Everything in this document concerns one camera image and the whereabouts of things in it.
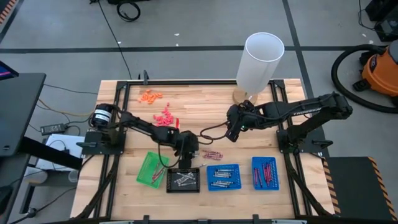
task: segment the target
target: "computer screen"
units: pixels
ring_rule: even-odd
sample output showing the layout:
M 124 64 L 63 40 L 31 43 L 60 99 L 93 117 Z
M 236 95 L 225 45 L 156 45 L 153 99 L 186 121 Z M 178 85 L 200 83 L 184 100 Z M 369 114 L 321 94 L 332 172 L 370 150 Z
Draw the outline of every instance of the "computer screen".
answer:
M 5 80 L 7 78 L 18 77 L 18 73 L 12 68 L 8 67 L 5 63 L 0 61 L 0 80 Z

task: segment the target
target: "wooden tabletop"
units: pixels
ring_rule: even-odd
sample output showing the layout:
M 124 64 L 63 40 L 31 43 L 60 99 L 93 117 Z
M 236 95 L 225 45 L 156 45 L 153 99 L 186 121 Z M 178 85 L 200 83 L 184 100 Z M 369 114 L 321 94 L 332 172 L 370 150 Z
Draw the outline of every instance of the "wooden tabletop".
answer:
M 101 82 L 97 104 L 113 103 L 116 82 Z M 287 79 L 285 85 L 289 102 L 305 99 L 299 79 Z M 226 112 L 233 104 L 232 92 L 235 87 L 235 85 L 132 86 L 128 111 L 134 116 L 154 123 L 153 115 L 160 115 L 169 102 L 169 111 L 174 117 L 180 119 L 181 131 L 190 130 L 198 134 L 203 128 L 226 121 Z M 146 89 L 163 93 L 163 98 L 157 99 L 152 105 L 139 103 L 137 99 Z M 259 94 L 256 104 L 270 101 L 272 101 L 271 88 L 267 87 Z M 296 116 L 293 122 L 300 124 L 305 119 L 303 116 Z M 253 214 L 259 214 L 260 218 L 293 218 L 287 173 L 283 155 L 278 150 L 276 130 L 277 127 L 247 131 L 241 133 L 235 143 L 224 138 L 209 146 L 200 145 L 200 150 L 220 151 L 224 156 L 221 161 L 197 157 L 192 160 L 193 167 L 203 163 L 208 165 L 239 164 L 242 189 L 209 192 L 206 183 L 206 167 L 202 167 L 199 194 L 167 194 L 165 178 L 159 189 L 136 182 L 147 152 L 157 153 L 157 145 L 150 137 L 129 130 L 126 149 L 119 163 L 112 219 L 142 220 L 143 215 L 150 215 L 150 219 L 155 220 L 250 219 Z M 206 134 L 213 137 L 222 136 L 225 131 L 224 126 L 210 130 Z M 170 164 L 177 159 L 171 148 L 162 147 L 161 153 L 171 158 Z M 253 156 L 276 158 L 280 190 L 256 191 L 253 189 L 251 175 Z M 309 154 L 301 154 L 301 158 L 308 188 L 326 210 L 334 213 L 321 160 Z M 81 171 L 71 217 L 79 214 L 97 191 L 102 161 L 103 156 L 95 156 Z M 296 189 L 300 211 L 304 214 L 302 196 L 297 186 Z M 107 199 L 106 193 L 101 209 L 102 215 L 104 215 Z

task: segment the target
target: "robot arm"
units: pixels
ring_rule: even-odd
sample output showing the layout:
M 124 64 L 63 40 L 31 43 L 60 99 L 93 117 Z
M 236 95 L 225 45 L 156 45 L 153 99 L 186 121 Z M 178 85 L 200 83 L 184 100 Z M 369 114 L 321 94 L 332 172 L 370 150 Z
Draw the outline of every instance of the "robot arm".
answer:
M 226 136 L 232 142 L 236 142 L 241 131 L 266 129 L 277 126 L 292 116 L 318 112 L 301 125 L 293 125 L 287 129 L 288 140 L 294 143 L 331 119 L 348 118 L 352 111 L 346 98 L 337 93 L 294 103 L 270 102 L 258 106 L 246 100 L 229 108 Z
M 116 110 L 120 114 L 118 123 L 110 123 L 109 118 Z M 194 157 L 195 151 L 199 149 L 198 138 L 191 131 L 180 131 L 177 128 L 169 126 L 154 126 L 147 121 L 132 115 L 130 112 L 121 111 L 117 106 L 111 104 L 100 104 L 96 106 L 91 127 L 101 131 L 107 136 L 109 144 L 118 143 L 118 131 L 131 128 L 142 134 L 150 136 L 150 138 L 163 146 L 170 146 L 175 151 L 175 156 L 179 156 L 178 167 L 187 169 L 191 167 L 191 159 Z

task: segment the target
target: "gray floor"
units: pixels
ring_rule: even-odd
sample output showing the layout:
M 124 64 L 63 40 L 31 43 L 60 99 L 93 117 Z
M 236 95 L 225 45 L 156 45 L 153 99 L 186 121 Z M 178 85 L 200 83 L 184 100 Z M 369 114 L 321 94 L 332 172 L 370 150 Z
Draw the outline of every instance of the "gray floor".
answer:
M 357 0 L 288 0 L 299 44 L 305 46 L 350 46 L 382 44 L 376 33 L 358 25 Z M 363 7 L 369 0 L 362 1 Z M 175 47 L 243 45 L 254 32 L 278 35 L 286 46 L 293 46 L 285 6 L 279 0 L 151 0 L 138 3 L 139 20 L 120 20 L 114 6 L 103 1 L 106 16 L 122 47 Z M 365 24 L 371 24 L 363 14 Z M 98 4 L 82 0 L 24 0 L 6 36 L 0 43 L 4 49 L 111 48 L 116 43 L 104 21 Z M 46 83 L 80 91 L 97 91 L 100 80 L 127 79 L 128 74 L 119 53 L 29 53 L 0 54 L 19 72 L 44 72 Z M 314 95 L 334 90 L 330 68 L 339 51 L 305 51 L 303 62 Z M 143 69 L 151 78 L 234 78 L 241 56 L 240 50 L 127 52 L 124 54 L 133 77 Z M 358 78 L 357 57 L 345 61 L 340 70 L 343 83 L 349 86 Z M 294 51 L 285 53 L 274 78 L 301 78 L 302 69 Z M 389 104 L 376 93 L 364 96 Z M 67 93 L 45 87 L 41 99 L 60 110 L 86 113 L 95 105 L 95 96 Z M 398 204 L 398 170 L 394 115 L 367 110 L 355 103 L 353 115 L 346 121 L 324 125 L 327 139 L 335 143 L 331 156 L 372 156 L 377 160 L 384 183 L 394 204 Z M 37 108 L 31 125 L 65 123 L 57 113 Z M 85 124 L 80 127 L 85 131 Z M 26 135 L 36 140 L 42 136 L 29 128 Z M 65 188 L 41 188 L 32 205 L 40 207 Z M 73 192 L 46 208 L 36 218 L 24 223 L 66 220 L 73 202 Z M 16 203 L 10 221 L 20 217 Z

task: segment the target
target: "green tray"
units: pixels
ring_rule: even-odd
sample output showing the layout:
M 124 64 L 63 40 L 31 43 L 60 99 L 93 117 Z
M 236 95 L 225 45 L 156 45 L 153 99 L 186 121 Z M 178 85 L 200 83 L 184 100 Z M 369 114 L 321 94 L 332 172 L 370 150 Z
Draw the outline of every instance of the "green tray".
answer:
M 168 157 L 162 156 L 162 162 L 166 166 L 169 164 L 169 160 L 170 159 Z M 144 159 L 144 162 L 142 163 L 141 169 L 139 170 L 137 176 L 137 182 L 158 189 L 160 183 L 162 182 L 163 176 L 166 173 L 166 168 L 165 168 L 160 177 L 154 183 L 152 183 L 152 176 L 154 175 L 155 168 L 158 162 L 159 162 L 159 155 L 154 152 L 148 152 Z M 160 170 L 162 167 L 163 167 L 162 164 L 160 164 L 157 170 Z

